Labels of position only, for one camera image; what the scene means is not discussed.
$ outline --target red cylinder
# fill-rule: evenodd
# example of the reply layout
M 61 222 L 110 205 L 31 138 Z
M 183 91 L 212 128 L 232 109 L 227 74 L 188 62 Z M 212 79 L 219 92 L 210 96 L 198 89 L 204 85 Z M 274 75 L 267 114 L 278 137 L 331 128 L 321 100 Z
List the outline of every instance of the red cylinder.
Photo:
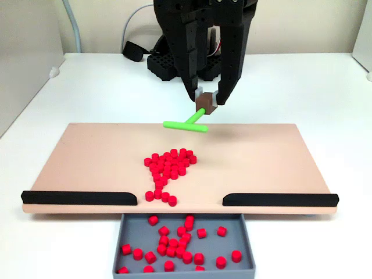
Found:
M 145 194 L 146 201 L 152 202 L 154 199 L 154 194 L 152 191 L 147 191 Z
M 169 196 L 169 198 L 168 198 L 168 204 L 170 206 L 176 206 L 176 204 L 177 204 L 177 198 L 175 196 Z
M 152 160 L 150 158 L 146 158 L 144 161 L 145 161 L 145 167 L 149 167 L 150 164 L 152 163 Z
M 176 180 L 178 178 L 178 171 L 177 170 L 172 170 L 170 172 L 170 179 Z
M 169 199 L 169 193 L 168 192 L 162 193 L 162 202 L 168 202 L 168 199 Z
M 218 257 L 216 260 L 216 266 L 218 269 L 224 269 L 226 267 L 226 259 L 224 257 Z
M 166 235 L 160 237 L 159 245 L 168 246 L 168 237 Z
M 234 263 L 238 263 L 242 260 L 242 253 L 238 250 L 234 250 L 232 253 L 231 253 L 231 260 L 234 262 Z
M 185 252 L 183 255 L 183 262 L 185 264 L 190 264 L 192 262 L 192 254 L 190 252 Z
M 185 248 L 183 248 L 183 247 L 178 247 L 178 248 L 176 249 L 176 257 L 177 257 L 177 258 L 182 259 L 184 253 L 185 253 Z
M 170 272 L 174 271 L 174 263 L 171 260 L 167 260 L 164 264 L 164 271 Z
M 196 164 L 198 162 L 198 158 L 195 155 L 190 156 L 190 164 Z
M 162 190 L 160 189 L 156 189 L 154 192 L 153 192 L 153 197 L 155 199 L 161 199 L 162 198 Z
M 179 168 L 178 168 L 178 174 L 179 174 L 180 176 L 184 176 L 184 175 L 186 175 L 186 168 L 185 168 L 185 167 L 179 167 Z
M 163 185 L 165 186 L 165 185 L 167 185 L 168 184 L 168 177 L 166 177 L 166 176 L 162 176 L 161 178 L 160 178 L 160 181 L 163 183 Z
M 167 247 L 163 244 L 160 244 L 156 250 L 160 256 L 165 256 L 167 254 Z
M 133 250 L 133 259 L 134 260 L 142 260 L 144 254 L 140 248 L 135 248 Z
M 196 253 L 194 256 L 194 263 L 197 266 L 201 266 L 202 264 L 204 264 L 204 255 L 202 253 Z
M 154 269 L 152 266 L 145 266 L 144 273 L 151 273 L 154 272 Z
M 190 166 L 190 160 L 189 159 L 183 159 L 183 164 L 184 164 L 184 167 L 189 167 Z
M 153 182 L 157 182 L 160 180 L 161 176 L 159 173 L 155 173 L 153 176 Z
M 163 182 L 158 180 L 157 182 L 155 182 L 155 189 L 159 189 L 159 190 L 162 190 L 163 189 Z
M 132 248 L 129 244 L 123 245 L 121 250 L 123 251 L 123 255 L 129 255 L 132 252 Z
M 182 237 L 184 235 L 184 233 L 186 233 L 186 228 L 181 226 L 181 227 L 178 227 L 177 229 L 177 235 L 178 237 Z
M 159 222 L 159 218 L 157 216 L 151 216 L 148 220 L 150 225 L 155 226 Z
M 192 156 L 194 153 L 192 150 L 187 150 L 186 151 L 186 155 L 187 155 L 187 158 L 189 158 L 190 156 Z

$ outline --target gray plastic bin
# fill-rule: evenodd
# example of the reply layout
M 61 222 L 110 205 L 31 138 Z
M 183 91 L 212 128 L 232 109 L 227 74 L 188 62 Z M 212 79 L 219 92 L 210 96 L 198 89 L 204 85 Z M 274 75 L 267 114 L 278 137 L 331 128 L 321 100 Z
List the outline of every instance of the gray plastic bin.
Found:
M 159 222 L 155 226 L 148 224 L 148 217 L 156 215 Z M 202 265 L 205 271 L 195 271 L 196 265 L 184 264 L 182 259 L 177 257 L 160 256 L 156 251 L 160 235 L 158 229 L 167 226 L 170 230 L 169 239 L 176 238 L 177 228 L 183 226 L 186 214 L 123 214 L 119 240 L 116 247 L 115 262 L 113 266 L 114 279 L 121 278 L 179 278 L 179 279 L 253 279 L 255 276 L 255 261 L 253 259 L 248 234 L 245 228 L 244 217 L 242 214 L 193 214 L 195 216 L 194 229 L 190 232 L 191 242 L 187 247 L 194 256 L 195 253 L 203 253 L 205 263 Z M 226 237 L 217 235 L 219 226 L 227 228 Z M 196 230 L 205 228 L 207 237 L 199 239 Z M 141 248 L 144 255 L 152 251 L 157 257 L 157 261 L 151 266 L 155 269 L 154 273 L 144 273 L 143 269 L 148 265 L 145 258 L 140 261 L 133 259 L 133 254 L 124 256 L 121 246 L 130 244 L 132 250 Z M 242 260 L 234 263 L 231 260 L 231 252 L 239 250 L 242 252 Z M 216 259 L 224 256 L 227 260 L 226 268 L 219 270 L 216 267 Z M 172 260 L 175 264 L 174 272 L 164 272 L 164 263 Z M 126 266 L 129 274 L 117 274 L 117 270 Z

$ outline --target green plastic stick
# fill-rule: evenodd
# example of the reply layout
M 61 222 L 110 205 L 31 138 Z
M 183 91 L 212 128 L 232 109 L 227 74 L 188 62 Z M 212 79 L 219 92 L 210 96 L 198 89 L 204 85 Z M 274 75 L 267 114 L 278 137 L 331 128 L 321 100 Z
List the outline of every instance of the green plastic stick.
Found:
M 200 117 L 205 114 L 205 109 L 199 109 L 193 116 L 191 116 L 185 123 L 187 124 L 194 124 Z
M 181 122 L 173 122 L 173 121 L 164 121 L 163 122 L 163 127 L 164 128 L 177 129 L 177 130 L 200 132 L 200 133 L 208 132 L 208 126 L 189 124 L 189 123 L 181 123 Z

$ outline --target pink board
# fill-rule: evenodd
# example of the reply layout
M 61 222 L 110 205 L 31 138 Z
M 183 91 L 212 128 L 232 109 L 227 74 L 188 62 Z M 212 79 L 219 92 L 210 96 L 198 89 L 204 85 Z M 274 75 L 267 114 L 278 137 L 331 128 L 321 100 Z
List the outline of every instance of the pink board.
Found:
M 325 184 L 294 124 L 210 124 L 208 133 L 161 124 L 69 124 L 32 191 L 130 192 L 138 205 L 24 203 L 28 213 L 324 214 L 335 206 L 223 206 L 230 193 L 325 194 Z M 154 190 L 144 159 L 171 148 L 192 149 L 198 163 L 164 191 L 178 204 L 147 202 Z

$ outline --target white table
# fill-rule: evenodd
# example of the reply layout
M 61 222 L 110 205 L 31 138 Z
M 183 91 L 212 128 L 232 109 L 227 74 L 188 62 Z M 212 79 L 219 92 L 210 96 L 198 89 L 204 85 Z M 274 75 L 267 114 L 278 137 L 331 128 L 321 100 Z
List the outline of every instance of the white table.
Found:
M 69 122 L 184 121 L 194 109 L 179 78 L 161 81 L 144 61 L 67 54 L 0 139 L 0 277 L 112 278 L 118 214 L 33 216 L 20 194 Z M 296 123 L 340 197 L 335 216 L 247 216 L 257 279 L 370 275 L 372 83 L 350 54 L 246 56 L 226 105 L 203 121 Z

